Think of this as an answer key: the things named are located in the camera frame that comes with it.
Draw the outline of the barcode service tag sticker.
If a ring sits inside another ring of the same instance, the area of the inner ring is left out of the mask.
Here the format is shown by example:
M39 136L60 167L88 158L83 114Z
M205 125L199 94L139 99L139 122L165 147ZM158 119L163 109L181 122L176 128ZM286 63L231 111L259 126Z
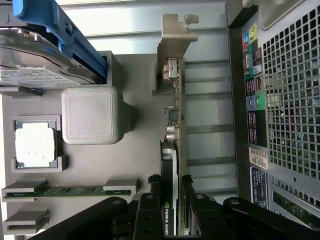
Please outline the barcode service tag sticker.
M249 147L248 152L250 163L265 170L269 168L268 155L265 151Z

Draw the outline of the silver CPU chip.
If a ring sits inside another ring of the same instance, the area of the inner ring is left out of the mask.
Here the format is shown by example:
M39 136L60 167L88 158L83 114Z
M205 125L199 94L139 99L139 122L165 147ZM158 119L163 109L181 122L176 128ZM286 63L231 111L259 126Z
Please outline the silver CPU chip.
M57 168L57 123L15 122L15 161L18 169Z

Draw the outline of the silver hard disk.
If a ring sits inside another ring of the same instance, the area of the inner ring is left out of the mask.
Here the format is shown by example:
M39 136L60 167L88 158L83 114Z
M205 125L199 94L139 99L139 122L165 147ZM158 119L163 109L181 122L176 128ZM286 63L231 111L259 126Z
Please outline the silver hard disk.
M63 55L39 33L0 27L0 86L44 90L105 83L104 78Z

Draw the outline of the grey plastic parts rack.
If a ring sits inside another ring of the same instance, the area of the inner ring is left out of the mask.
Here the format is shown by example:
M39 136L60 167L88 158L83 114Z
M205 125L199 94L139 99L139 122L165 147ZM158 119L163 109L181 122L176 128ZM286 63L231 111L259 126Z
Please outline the grey plastic parts rack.
M104 185L110 178L138 178L138 191L149 190L148 177L160 171L160 141L164 139L164 109L172 102L170 95L152 95L155 54L118 54L121 88L126 103L134 108L134 129L112 145L63 145L69 166L60 173L12 173L15 156L14 119L18 116L60 115L61 91L47 90L42 98L2 97L2 150L0 154L0 191L20 179L46 179L51 185Z

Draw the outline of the black open PC case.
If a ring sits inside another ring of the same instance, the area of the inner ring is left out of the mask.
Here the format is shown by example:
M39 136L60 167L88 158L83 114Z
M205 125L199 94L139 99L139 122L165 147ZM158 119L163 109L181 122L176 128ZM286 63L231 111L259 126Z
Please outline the black open PC case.
M320 0L225 9L238 195L320 233Z

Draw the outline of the green RAM stick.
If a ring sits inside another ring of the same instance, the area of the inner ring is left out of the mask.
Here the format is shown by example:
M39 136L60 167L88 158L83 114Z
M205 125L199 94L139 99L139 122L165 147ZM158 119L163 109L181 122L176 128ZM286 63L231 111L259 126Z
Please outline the green RAM stick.
M129 196L130 190L104 190L102 186L44 187L35 192L8 192L5 199Z

